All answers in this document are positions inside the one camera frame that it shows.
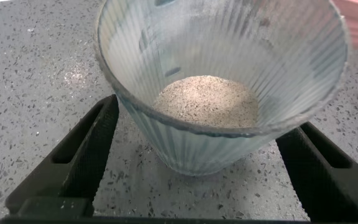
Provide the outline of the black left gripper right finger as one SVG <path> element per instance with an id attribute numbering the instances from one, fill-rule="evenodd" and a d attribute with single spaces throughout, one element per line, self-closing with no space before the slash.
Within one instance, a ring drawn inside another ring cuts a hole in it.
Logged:
<path id="1" fill-rule="evenodd" d="M 291 184 L 312 222 L 358 222 L 358 163 L 311 123 L 277 138 Z"/>

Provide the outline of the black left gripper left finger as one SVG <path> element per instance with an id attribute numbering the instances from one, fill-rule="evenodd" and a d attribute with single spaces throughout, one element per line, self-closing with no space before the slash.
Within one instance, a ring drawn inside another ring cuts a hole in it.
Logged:
<path id="1" fill-rule="evenodd" d="M 9 213 L 40 210 L 50 202 L 61 209 L 84 208 L 91 214 L 118 117 L 116 95 L 97 102 L 8 196 Z"/>

